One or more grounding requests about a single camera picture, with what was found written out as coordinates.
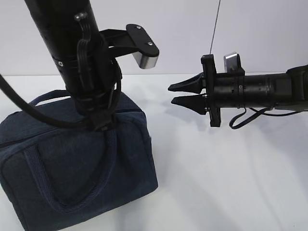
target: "white background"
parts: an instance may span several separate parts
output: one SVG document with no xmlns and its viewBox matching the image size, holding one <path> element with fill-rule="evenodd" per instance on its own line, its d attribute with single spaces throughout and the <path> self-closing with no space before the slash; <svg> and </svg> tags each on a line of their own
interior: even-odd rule
<svg viewBox="0 0 308 231">
<path fill-rule="evenodd" d="M 0 71 L 23 75 L 6 78 L 27 101 L 63 89 L 59 76 L 48 76 L 57 72 L 25 4 L 2 2 Z M 152 70 L 139 70 L 132 57 L 120 59 L 125 74 L 136 74 L 124 76 L 123 91 L 147 114 L 159 189 L 67 230 L 306 231 L 306 114 L 262 117 L 233 131 L 228 122 L 237 109 L 222 110 L 222 127 L 210 128 L 208 116 L 170 104 L 181 94 L 168 92 L 168 86 L 201 71 L 218 1 L 91 2 L 101 29 L 141 24 L 161 50 Z M 218 70 L 223 71 L 223 55 L 233 51 L 248 72 L 307 64 L 307 7 L 305 0 L 222 0 L 213 47 Z M 3 120 L 17 108 L 3 94 L 0 101 Z M 0 225 L 22 230 L 2 190 Z"/>
</svg>

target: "white wall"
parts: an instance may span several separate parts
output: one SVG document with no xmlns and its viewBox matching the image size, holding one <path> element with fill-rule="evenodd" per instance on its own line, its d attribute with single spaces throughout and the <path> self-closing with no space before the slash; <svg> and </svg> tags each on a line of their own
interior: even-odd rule
<svg viewBox="0 0 308 231">
<path fill-rule="evenodd" d="M 285 72 L 308 64 L 307 0 L 222 0 L 213 53 L 237 51 L 247 72 Z"/>
<path fill-rule="evenodd" d="M 209 52 L 217 0 L 91 0 L 100 30 L 145 27 L 161 51 L 157 67 L 140 70 L 130 55 L 124 74 L 197 73 Z M 0 73 L 57 75 L 53 61 L 23 0 L 0 0 Z"/>
<path fill-rule="evenodd" d="M 201 71 L 209 53 L 218 0 L 92 0 L 101 30 L 141 24 L 158 45 L 157 67 L 140 70 L 130 56 L 120 58 L 124 74 L 187 74 Z M 22 0 L 0 0 L 0 73 L 57 75 Z M 213 53 L 237 51 L 247 72 L 284 72 L 308 64 L 306 0 L 222 0 Z"/>
</svg>

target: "bag zipper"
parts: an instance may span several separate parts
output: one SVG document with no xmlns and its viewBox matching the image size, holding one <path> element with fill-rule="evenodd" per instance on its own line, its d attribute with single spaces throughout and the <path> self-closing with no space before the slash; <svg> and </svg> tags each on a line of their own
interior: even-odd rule
<svg viewBox="0 0 308 231">
<path fill-rule="evenodd" d="M 121 114 L 121 113 L 127 113 L 127 112 L 143 112 L 143 111 L 140 108 L 135 108 L 135 109 L 119 109 L 119 110 L 116 110 L 115 112 L 116 112 L 116 114 Z M 36 134 L 34 136 L 31 136 L 31 137 L 23 138 L 23 139 L 20 139 L 20 140 L 17 140 L 17 141 L 9 141 L 9 142 L 6 142 L 6 143 L 2 143 L 2 144 L 0 144 L 0 149 L 14 145 L 14 144 L 25 142 L 25 141 L 27 141 L 31 138 L 36 137 L 36 136 L 44 135 L 46 133 L 49 133 L 49 132 L 52 132 L 52 131 L 55 131 L 55 130 L 58 130 L 58 129 L 59 128 L 49 130 L 49 131 L 46 131 L 46 132 L 43 132 L 43 133 L 40 133 L 40 134 Z"/>
</svg>

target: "black cylindrical tube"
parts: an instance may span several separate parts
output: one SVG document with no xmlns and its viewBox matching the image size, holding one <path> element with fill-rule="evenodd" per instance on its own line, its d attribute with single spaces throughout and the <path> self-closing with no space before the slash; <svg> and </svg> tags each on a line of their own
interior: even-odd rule
<svg viewBox="0 0 308 231">
<path fill-rule="evenodd" d="M 25 0 L 31 16 L 70 92 L 82 92 L 77 63 L 77 44 L 82 30 L 74 16 L 88 15 L 93 50 L 101 42 L 89 0 Z"/>
<path fill-rule="evenodd" d="M 93 112 L 109 103 L 118 66 L 107 55 L 89 0 L 25 0 L 31 16 L 79 112 Z M 91 39 L 87 47 L 88 75 L 78 66 L 77 45 L 83 28 L 75 16 L 85 13 Z"/>
<path fill-rule="evenodd" d="M 275 107 L 292 100 L 292 79 L 287 74 L 222 76 L 215 79 L 214 101 L 219 108 Z"/>
</svg>

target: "white table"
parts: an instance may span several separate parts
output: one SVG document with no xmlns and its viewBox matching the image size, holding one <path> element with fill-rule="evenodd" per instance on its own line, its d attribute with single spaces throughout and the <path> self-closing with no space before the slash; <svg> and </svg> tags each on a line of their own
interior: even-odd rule
<svg viewBox="0 0 308 231">
<path fill-rule="evenodd" d="M 211 128 L 208 116 L 170 104 L 183 94 L 168 86 L 192 76 L 124 76 L 123 91 L 147 114 L 159 188 L 66 230 L 308 230 L 308 115 L 263 116 L 231 130 L 241 110 L 223 109 L 222 127 Z M 27 101 L 64 88 L 59 76 L 7 79 Z M 2 93 L 0 102 L 0 120 L 17 110 Z M 23 230 L 2 190 L 0 226 Z"/>
</svg>

